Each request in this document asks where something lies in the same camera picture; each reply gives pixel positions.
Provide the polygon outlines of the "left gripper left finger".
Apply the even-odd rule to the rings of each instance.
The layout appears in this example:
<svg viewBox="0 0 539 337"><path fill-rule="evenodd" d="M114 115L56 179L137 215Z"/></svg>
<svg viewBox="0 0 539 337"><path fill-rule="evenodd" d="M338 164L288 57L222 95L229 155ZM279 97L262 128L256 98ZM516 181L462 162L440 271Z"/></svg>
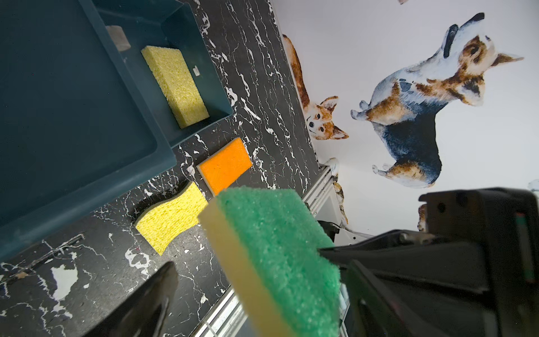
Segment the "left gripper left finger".
<svg viewBox="0 0 539 337"><path fill-rule="evenodd" d="M175 263L169 261L86 335L161 336L177 287Z"/></svg>

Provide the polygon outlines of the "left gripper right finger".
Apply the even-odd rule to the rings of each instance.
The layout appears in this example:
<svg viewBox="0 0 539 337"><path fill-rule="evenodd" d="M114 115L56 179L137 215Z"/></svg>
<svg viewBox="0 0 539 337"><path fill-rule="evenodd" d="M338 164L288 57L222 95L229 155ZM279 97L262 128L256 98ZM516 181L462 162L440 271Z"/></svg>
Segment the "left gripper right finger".
<svg viewBox="0 0 539 337"><path fill-rule="evenodd" d="M370 270L353 260L345 272L355 328L353 336L445 336L423 320Z"/></svg>

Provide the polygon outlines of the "yellow green sponge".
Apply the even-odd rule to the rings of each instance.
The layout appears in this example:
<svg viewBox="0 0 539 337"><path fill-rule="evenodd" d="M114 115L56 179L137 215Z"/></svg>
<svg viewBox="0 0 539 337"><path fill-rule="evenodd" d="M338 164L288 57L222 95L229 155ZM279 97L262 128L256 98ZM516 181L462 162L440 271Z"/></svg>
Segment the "yellow green sponge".
<svg viewBox="0 0 539 337"><path fill-rule="evenodd" d="M199 223L198 216L208 202L194 182L177 195L152 205L135 222L135 228L162 256L171 242Z"/></svg>

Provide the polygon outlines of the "green beige sponge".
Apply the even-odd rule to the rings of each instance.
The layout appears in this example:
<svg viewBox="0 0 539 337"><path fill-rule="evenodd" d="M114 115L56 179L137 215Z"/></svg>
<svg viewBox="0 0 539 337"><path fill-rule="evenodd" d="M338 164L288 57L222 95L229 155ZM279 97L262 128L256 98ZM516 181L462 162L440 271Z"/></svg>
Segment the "green beige sponge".
<svg viewBox="0 0 539 337"><path fill-rule="evenodd" d="M334 244L294 190L230 188L199 215L259 336L337 336L341 274Z"/></svg>

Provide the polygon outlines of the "orange sponge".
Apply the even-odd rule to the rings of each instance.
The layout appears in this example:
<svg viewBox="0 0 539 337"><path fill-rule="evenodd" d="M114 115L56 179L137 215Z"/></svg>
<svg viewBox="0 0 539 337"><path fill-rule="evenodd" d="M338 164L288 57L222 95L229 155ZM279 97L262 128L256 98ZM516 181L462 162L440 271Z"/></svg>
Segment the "orange sponge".
<svg viewBox="0 0 539 337"><path fill-rule="evenodd" d="M213 196L230 187L252 167L244 142L235 138L197 166Z"/></svg>

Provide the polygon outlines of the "teal drawer cabinet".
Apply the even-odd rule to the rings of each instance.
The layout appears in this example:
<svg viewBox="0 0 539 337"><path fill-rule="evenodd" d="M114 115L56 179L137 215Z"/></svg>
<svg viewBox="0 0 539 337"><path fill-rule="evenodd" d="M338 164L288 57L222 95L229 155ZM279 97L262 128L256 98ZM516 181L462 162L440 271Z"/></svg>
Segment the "teal drawer cabinet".
<svg viewBox="0 0 539 337"><path fill-rule="evenodd" d="M91 1L1 3L1 259L175 156Z"/></svg>

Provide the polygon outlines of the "plain yellow rectangular sponge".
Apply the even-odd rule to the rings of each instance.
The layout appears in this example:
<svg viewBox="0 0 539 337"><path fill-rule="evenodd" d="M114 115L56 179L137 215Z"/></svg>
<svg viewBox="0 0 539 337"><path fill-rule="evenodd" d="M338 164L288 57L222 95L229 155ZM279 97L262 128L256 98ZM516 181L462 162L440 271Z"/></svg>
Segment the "plain yellow rectangular sponge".
<svg viewBox="0 0 539 337"><path fill-rule="evenodd" d="M209 118L180 50L146 46L141 53L181 129Z"/></svg>

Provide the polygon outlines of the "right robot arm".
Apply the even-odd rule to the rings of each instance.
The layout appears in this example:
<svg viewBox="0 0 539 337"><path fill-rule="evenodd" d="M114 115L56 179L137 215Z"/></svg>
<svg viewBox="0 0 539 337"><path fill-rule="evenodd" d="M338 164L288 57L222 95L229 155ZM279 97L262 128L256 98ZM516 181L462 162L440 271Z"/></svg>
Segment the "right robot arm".
<svg viewBox="0 0 539 337"><path fill-rule="evenodd" d="M509 188L422 195L422 232L321 249L353 336L537 336L538 201Z"/></svg>

